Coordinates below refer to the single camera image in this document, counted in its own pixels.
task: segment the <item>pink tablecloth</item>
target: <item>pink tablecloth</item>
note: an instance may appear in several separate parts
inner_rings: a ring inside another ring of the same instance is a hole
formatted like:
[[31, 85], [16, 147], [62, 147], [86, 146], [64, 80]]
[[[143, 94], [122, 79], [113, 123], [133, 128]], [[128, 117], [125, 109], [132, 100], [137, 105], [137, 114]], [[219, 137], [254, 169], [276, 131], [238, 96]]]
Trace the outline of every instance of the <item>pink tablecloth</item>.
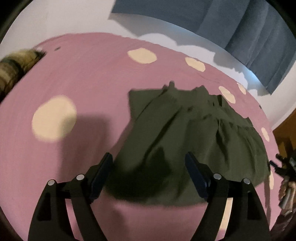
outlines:
[[[205, 71], [201, 72], [186, 63], [183, 53], [105, 33], [67, 34], [39, 47], [47, 55], [0, 105], [0, 206], [24, 240], [48, 180], [69, 181], [97, 164], [105, 152], [118, 153], [128, 132], [128, 128], [123, 131], [130, 120], [127, 93], [132, 88], [162, 88], [171, 80], [179, 89], [204, 85], [214, 95], [221, 93], [219, 86], [227, 88], [236, 99], [230, 105], [241, 116], [251, 119], [269, 159], [274, 160], [277, 145], [259, 104], [248, 92], [244, 95], [235, 80], [211, 65], [205, 64]], [[134, 61], [127, 52], [138, 48], [152, 51], [157, 60], [150, 64]], [[57, 95], [65, 95], [75, 104], [76, 124], [60, 141], [39, 141], [32, 132], [32, 117], [41, 104]], [[262, 135], [262, 127], [269, 134], [269, 142]], [[280, 211], [280, 178], [274, 178], [270, 192], [267, 184], [256, 188], [271, 226]], [[190, 240], [205, 208], [205, 204], [186, 208], [142, 207], [114, 200], [105, 192], [92, 205], [111, 241]], [[69, 216], [75, 236], [82, 239], [71, 208]]]

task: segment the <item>green cloth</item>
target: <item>green cloth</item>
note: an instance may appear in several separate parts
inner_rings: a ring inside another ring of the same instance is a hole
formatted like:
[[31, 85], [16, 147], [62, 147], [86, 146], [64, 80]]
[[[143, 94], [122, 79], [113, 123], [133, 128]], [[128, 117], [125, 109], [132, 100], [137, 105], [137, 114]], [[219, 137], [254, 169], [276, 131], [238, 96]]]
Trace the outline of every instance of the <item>green cloth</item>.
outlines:
[[114, 161], [106, 190], [145, 205], [187, 206], [200, 198], [186, 170], [191, 151], [214, 173], [256, 186], [269, 175], [263, 141], [249, 118], [204, 86], [129, 92], [134, 126]]

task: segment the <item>blue curtain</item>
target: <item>blue curtain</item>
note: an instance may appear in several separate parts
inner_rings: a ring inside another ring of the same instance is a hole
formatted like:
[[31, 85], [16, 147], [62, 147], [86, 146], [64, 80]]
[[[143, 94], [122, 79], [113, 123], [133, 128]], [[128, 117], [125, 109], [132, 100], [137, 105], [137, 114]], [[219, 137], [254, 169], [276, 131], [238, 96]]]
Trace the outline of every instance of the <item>blue curtain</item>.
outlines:
[[273, 93], [295, 61], [296, 39], [265, 0], [117, 0], [113, 13], [161, 19], [229, 52]]

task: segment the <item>wooden furniture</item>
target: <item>wooden furniture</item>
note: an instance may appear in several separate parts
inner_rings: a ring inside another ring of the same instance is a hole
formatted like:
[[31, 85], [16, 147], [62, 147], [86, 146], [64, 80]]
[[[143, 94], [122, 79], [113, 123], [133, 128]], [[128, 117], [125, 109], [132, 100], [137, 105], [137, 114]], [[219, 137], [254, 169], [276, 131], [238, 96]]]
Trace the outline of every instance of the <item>wooden furniture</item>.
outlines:
[[273, 133], [280, 154], [287, 157], [296, 149], [296, 109]]

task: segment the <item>white wall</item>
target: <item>white wall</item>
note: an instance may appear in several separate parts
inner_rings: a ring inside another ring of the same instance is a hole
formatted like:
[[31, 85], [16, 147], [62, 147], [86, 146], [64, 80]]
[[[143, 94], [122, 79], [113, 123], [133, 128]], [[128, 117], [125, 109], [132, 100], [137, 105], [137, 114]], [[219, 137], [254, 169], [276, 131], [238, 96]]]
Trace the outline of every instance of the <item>white wall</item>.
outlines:
[[34, 0], [15, 20], [0, 58], [64, 33], [109, 32], [183, 52], [213, 65], [245, 86], [262, 106], [272, 128], [296, 108], [296, 66], [269, 95], [239, 61], [212, 42], [173, 24], [137, 15], [110, 14], [115, 0]]

